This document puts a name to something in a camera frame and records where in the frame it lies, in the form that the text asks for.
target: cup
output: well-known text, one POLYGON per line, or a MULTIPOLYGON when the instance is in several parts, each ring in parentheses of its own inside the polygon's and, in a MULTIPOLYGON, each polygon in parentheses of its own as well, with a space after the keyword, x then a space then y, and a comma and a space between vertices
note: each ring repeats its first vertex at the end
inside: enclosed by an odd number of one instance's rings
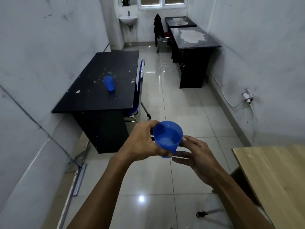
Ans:
POLYGON ((113 91, 114 90, 114 82, 113 82, 113 77, 112 76, 105 76, 104 77, 104 83, 106 84, 108 91, 113 91))
POLYGON ((153 135, 155 138, 155 143, 158 146, 170 150, 174 155, 180 141, 182 140, 183 132, 181 127, 175 122, 162 121, 155 126, 153 135))

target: window frame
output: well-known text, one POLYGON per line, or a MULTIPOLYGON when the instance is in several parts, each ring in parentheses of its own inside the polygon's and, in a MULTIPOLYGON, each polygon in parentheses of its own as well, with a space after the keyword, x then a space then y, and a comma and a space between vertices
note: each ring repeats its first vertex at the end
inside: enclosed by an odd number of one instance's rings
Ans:
POLYGON ((142 5, 141 0, 137 0, 139 10, 149 9, 175 9, 175 8, 186 8, 188 0, 184 0, 183 4, 165 4, 165 0, 160 0, 159 5, 142 5))

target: black table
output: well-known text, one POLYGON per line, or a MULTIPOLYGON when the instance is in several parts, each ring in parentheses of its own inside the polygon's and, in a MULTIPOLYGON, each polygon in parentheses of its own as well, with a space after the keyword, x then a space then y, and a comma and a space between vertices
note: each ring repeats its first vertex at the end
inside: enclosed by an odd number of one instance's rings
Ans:
POLYGON ((183 16, 183 17, 166 17, 165 22, 166 22, 168 31, 170 31, 170 28, 196 27, 197 26, 196 23, 194 23, 191 19, 189 19, 186 16, 183 16))
POLYGON ((170 30, 172 59, 182 72, 180 88, 201 88, 212 50, 221 45, 198 26, 170 30))
POLYGON ((128 138, 123 111, 138 104, 136 77, 139 51, 96 53, 53 113, 72 113, 98 153, 117 152, 128 138), (110 92, 104 76, 112 75, 110 92))

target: light wood tabletop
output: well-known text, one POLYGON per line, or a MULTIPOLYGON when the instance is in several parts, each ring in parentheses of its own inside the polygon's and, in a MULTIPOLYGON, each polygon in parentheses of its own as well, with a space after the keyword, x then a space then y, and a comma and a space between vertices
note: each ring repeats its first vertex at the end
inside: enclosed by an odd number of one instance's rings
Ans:
POLYGON ((305 228, 305 146, 232 149, 276 228, 305 228))

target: blue chair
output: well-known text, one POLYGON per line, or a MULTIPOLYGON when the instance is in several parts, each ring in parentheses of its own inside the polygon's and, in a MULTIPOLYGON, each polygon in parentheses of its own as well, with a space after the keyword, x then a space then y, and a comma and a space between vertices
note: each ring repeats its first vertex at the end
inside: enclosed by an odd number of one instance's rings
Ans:
POLYGON ((135 118, 135 115, 138 114, 139 112, 139 104, 141 103, 144 111, 146 112, 148 119, 151 120, 151 116, 148 113, 148 111, 146 110, 146 108, 144 107, 142 101, 141 101, 141 95, 142 95, 142 84, 143 84, 143 76, 144 76, 144 66, 145 66, 145 60, 143 59, 141 61, 141 65, 140 65, 140 73, 139 73, 139 82, 138 82, 138 89, 137 89, 137 94, 135 95, 135 104, 133 109, 130 112, 124 113, 124 117, 126 118, 132 118, 133 120, 125 120, 125 122, 137 122, 137 119, 135 118))

